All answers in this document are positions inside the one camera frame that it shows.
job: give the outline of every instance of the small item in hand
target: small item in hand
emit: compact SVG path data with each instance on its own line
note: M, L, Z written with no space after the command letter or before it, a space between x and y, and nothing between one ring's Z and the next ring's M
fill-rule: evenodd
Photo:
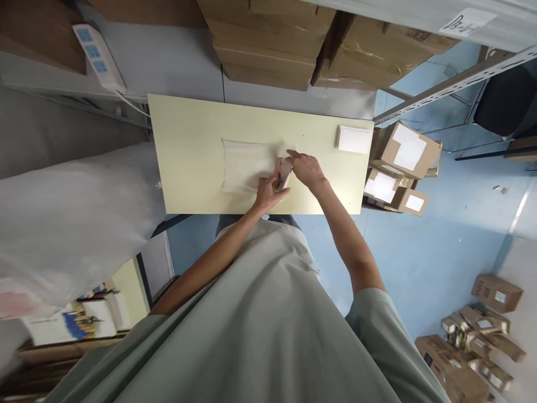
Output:
M276 170L274 173L276 176L276 191L282 191L287 187L292 170L293 166L284 158L278 157L276 159Z

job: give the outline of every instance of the wooden table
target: wooden table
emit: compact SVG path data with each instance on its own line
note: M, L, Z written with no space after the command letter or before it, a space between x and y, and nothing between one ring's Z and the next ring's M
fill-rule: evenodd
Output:
M242 214L251 195L226 193L222 140L296 144L317 157L350 214L360 214L369 154L335 148L339 125L373 131L373 122L148 94L166 211ZM293 176L291 193L271 213L322 214Z

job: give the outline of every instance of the light green shirt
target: light green shirt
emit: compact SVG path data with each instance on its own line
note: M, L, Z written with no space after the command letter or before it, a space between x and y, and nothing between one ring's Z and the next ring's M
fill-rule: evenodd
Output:
M359 292L343 318L302 232L259 221L220 278L173 315L149 316L117 345L87 353L46 399L153 401L449 399L385 292Z

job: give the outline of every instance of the power strip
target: power strip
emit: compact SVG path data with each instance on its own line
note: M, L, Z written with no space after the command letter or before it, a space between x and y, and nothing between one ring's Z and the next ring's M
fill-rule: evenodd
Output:
M126 93L127 87L102 35L88 24L73 25L73 31L101 85L112 92Z

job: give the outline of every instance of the hand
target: hand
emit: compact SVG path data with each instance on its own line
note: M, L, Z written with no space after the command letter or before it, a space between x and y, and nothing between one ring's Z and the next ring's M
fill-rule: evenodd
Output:
M274 183L276 182L276 179L276 176L271 176L270 178L259 178L259 185L257 186L257 198L255 203L253 203L252 209L254 209L261 216L268 213L291 191L291 188L285 188L280 192L274 190Z
M294 150L287 150L285 160L289 161L293 166L293 172L300 182L306 185L310 190L316 185L326 181L321 166L315 157L300 154Z

